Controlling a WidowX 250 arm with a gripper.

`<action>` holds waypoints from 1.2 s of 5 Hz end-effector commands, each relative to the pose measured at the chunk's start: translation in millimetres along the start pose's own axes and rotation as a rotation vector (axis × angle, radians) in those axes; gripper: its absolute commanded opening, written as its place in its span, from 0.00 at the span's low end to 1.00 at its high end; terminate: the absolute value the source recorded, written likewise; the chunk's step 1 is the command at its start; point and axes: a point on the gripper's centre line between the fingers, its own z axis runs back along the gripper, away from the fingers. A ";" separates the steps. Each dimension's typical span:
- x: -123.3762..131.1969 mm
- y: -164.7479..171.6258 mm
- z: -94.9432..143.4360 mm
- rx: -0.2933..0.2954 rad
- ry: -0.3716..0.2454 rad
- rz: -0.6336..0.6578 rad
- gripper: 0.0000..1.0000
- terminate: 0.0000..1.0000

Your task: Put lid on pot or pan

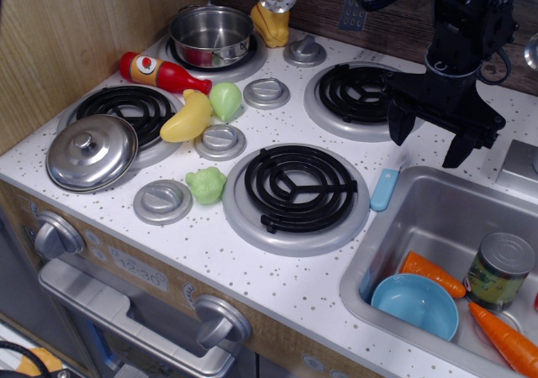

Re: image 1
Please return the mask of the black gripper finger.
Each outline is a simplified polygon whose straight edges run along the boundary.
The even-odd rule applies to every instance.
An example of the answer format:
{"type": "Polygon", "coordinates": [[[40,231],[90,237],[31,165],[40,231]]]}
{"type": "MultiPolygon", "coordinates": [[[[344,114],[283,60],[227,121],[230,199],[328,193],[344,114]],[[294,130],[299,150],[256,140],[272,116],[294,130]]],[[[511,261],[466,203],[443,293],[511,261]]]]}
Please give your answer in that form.
{"type": "Polygon", "coordinates": [[[457,134],[451,141],[443,161],[443,168],[457,168],[472,153],[479,141],[479,135],[474,133],[457,134]]]}
{"type": "Polygon", "coordinates": [[[402,145],[414,129],[416,115],[406,102],[391,98],[388,102],[388,128],[393,142],[402,145]]]}

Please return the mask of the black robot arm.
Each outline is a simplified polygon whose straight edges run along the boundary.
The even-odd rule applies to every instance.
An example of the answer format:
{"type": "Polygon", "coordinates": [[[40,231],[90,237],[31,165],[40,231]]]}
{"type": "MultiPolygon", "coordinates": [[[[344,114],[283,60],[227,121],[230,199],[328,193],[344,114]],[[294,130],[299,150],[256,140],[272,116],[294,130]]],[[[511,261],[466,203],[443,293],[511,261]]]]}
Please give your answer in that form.
{"type": "MultiPolygon", "coordinates": [[[[398,0],[356,0],[367,12],[398,0]]],[[[420,118],[453,133],[443,162],[457,168],[473,150],[491,148],[505,119],[478,94],[477,83],[491,84],[483,63],[498,55],[507,68],[504,46],[513,42],[519,25],[514,0],[432,0],[433,39],[425,52],[425,73],[388,73],[388,128],[402,144],[420,118]]]]}

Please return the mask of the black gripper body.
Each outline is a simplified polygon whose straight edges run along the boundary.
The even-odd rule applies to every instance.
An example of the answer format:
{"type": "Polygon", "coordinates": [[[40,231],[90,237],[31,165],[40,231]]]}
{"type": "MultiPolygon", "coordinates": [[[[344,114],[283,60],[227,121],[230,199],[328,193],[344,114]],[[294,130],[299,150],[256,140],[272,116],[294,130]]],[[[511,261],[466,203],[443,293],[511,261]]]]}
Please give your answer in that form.
{"type": "Polygon", "coordinates": [[[425,57],[425,72],[389,73],[384,77],[388,102],[409,104],[420,118],[452,132],[479,135],[476,148],[493,146],[506,122],[477,92],[478,62],[451,66],[437,56],[425,57]]]}

